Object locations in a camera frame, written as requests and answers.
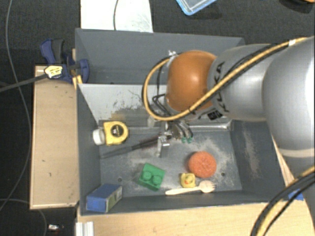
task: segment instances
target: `green lego brick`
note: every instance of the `green lego brick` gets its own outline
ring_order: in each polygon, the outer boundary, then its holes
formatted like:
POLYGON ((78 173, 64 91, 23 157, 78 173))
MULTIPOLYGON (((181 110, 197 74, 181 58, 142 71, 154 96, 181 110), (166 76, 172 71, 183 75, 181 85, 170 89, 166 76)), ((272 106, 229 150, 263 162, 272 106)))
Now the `green lego brick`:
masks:
POLYGON ((138 184, 149 188, 150 190, 157 191, 161 187, 165 171, 155 167, 152 164, 146 163, 143 166, 138 184))

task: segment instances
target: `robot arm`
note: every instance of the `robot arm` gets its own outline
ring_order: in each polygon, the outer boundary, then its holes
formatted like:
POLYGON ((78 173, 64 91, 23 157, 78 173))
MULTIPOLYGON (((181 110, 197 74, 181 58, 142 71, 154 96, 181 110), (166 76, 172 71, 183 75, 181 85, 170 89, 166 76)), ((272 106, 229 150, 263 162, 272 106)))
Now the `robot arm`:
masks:
MULTIPOLYGON (((189 57, 193 60, 191 63, 199 63, 198 55, 189 57)), ((276 146, 295 176, 314 165, 314 37, 275 46, 236 47, 215 59, 208 55, 208 60, 203 60, 202 64, 208 64, 210 69, 202 67, 199 73, 195 71, 198 65, 183 69, 187 64, 184 58, 180 54, 170 65, 165 105, 172 116, 154 113, 146 95, 151 73, 168 60, 149 73, 144 83, 143 100, 151 116, 162 121, 179 118, 189 121, 216 111, 219 116, 231 119, 266 121, 276 146), (184 61, 175 63, 176 59, 184 61), (183 97, 176 88, 183 78, 184 88, 195 91, 189 97, 183 97), (201 85, 206 83, 209 91, 203 92, 203 87, 196 87, 196 81, 201 85)), ((207 59, 207 55, 203 54, 202 58, 207 59)), ((314 184, 303 195, 315 224, 314 184)))

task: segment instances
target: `blue box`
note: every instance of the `blue box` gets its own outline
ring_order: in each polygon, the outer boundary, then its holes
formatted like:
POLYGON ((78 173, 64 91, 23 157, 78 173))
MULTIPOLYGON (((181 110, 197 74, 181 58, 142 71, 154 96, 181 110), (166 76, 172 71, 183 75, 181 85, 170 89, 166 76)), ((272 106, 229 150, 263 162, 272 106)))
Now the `blue box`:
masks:
POLYGON ((122 199, 122 195, 121 185, 104 184, 87 196, 86 209, 106 213, 122 199))

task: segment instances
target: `wooden board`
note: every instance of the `wooden board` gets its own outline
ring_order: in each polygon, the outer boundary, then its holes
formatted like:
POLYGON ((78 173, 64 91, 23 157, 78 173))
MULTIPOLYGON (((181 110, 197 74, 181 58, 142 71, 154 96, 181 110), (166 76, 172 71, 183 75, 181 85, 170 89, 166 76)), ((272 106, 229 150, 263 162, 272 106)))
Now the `wooden board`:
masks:
MULTIPOLYGON (((248 236, 265 205, 78 216, 78 221, 93 221, 94 236, 248 236)), ((267 235, 314 236, 305 202, 294 201, 267 235)))
MULTIPOLYGON (((36 67, 35 75, 44 67, 36 67)), ((30 208, 73 207, 79 200, 75 90, 59 80, 34 85, 30 208)))

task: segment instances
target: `orange sponge ball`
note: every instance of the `orange sponge ball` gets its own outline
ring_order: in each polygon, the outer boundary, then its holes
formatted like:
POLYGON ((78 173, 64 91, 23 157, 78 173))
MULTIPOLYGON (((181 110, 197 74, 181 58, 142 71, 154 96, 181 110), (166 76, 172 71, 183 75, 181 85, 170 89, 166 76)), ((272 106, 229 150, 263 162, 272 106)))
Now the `orange sponge ball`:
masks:
POLYGON ((217 162, 208 152, 199 151, 190 157, 188 168, 196 177, 207 178, 216 172, 217 162))

